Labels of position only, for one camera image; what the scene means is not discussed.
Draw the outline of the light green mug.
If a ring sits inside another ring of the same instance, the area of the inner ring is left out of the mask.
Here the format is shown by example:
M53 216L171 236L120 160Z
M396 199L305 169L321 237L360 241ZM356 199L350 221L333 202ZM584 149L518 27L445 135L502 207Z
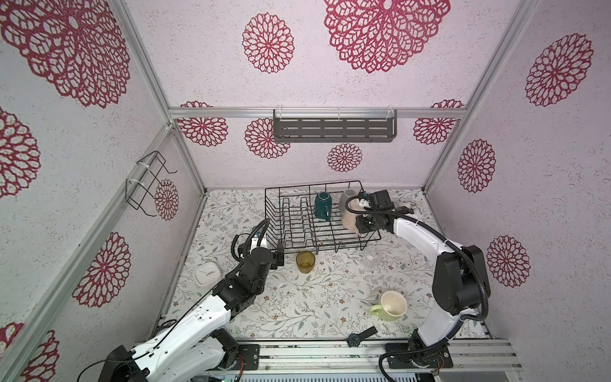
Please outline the light green mug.
M380 303L370 308L370 314L385 322L393 322L407 313L407 300L398 291L386 291Z

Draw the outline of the teal mug cream inside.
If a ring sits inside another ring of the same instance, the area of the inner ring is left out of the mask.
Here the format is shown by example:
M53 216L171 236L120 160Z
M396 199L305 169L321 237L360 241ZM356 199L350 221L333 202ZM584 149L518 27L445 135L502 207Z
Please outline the teal mug cream inside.
M332 217L333 201L328 192L319 192L314 200L314 215L316 218L330 222Z

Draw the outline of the pink tall mug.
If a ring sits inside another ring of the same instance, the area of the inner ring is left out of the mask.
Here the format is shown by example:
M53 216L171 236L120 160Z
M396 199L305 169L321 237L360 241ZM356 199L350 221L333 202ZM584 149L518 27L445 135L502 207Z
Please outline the pink tall mug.
M345 211L343 212L342 219L341 219L342 224L345 229L351 232L355 232L356 234L359 234L359 230L356 227L356 218L359 216L359 214L350 212L349 211L350 209L353 211L364 211L364 207L361 205L361 200L358 198L351 200L347 204L347 207Z

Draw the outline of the amber textured glass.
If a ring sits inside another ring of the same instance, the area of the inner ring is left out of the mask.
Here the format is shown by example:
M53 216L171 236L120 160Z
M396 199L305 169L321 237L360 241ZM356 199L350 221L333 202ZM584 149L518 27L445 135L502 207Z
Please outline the amber textured glass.
M308 274L313 270L316 263L315 254L311 251L301 251L296 256L296 264L302 274Z

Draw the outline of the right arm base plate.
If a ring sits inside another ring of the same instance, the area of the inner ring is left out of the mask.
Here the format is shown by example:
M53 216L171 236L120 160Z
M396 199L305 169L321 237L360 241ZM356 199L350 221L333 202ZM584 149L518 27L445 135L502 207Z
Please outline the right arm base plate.
M407 342L388 343L384 346L386 353L399 353L390 356L388 364L391 369L450 369L453 368L453 360L450 356L448 344L444 343L433 350L421 353L406 354L412 351Z

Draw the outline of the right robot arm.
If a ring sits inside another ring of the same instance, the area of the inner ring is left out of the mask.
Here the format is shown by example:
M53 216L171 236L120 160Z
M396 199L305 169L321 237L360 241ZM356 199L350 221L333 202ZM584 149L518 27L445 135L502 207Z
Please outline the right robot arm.
M485 257L477 246L448 239L418 219L413 209L396 206L386 189L364 191L345 202L356 216L356 229L366 234L383 229L406 240L423 255L434 256L432 294L434 306L414 332L415 350L424 353L442 347L460 331L464 322L488 318L491 295Z

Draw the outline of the black wire dish rack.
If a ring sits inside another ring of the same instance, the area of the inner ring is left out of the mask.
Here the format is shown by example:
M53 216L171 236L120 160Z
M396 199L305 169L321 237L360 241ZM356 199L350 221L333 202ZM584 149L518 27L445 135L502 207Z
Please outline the black wire dish rack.
M317 254L349 248L364 250L369 243L381 240L378 231L361 235L343 226L339 203L347 189L359 193L364 187L354 180L264 189L264 213L270 221L266 233L269 246L281 248L286 254L300 251ZM320 193L328 193L331 197L328 220L315 216L315 199Z

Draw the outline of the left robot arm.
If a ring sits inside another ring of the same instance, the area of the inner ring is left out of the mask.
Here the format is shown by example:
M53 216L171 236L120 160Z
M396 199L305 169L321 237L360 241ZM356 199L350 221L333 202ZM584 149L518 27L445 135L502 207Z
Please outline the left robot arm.
M284 265L285 248L261 241L234 270L170 328L131 350L119 346L103 361L99 381L188 381L216 367L229 368L238 343L224 327L264 292L269 271Z

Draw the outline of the clear glass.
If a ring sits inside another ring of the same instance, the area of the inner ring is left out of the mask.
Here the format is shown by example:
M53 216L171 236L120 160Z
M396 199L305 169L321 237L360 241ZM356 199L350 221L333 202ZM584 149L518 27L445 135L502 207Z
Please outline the clear glass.
M363 251L361 256L362 264L370 269L378 267L380 257L375 251Z

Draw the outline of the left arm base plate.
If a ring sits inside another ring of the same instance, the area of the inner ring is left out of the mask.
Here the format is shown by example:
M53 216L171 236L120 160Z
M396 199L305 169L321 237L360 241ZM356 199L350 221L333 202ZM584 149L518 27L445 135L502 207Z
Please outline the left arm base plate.
M260 350L259 344L239 344L231 370L237 372L240 372L241 369L244 371L258 370Z

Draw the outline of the grey mug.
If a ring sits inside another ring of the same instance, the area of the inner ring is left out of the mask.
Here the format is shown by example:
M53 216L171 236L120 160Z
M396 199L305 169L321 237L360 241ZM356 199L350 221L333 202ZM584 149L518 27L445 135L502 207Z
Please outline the grey mug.
M356 189L345 189L339 199L339 205L342 208L345 208L346 203L350 197L355 197L358 195L358 191Z

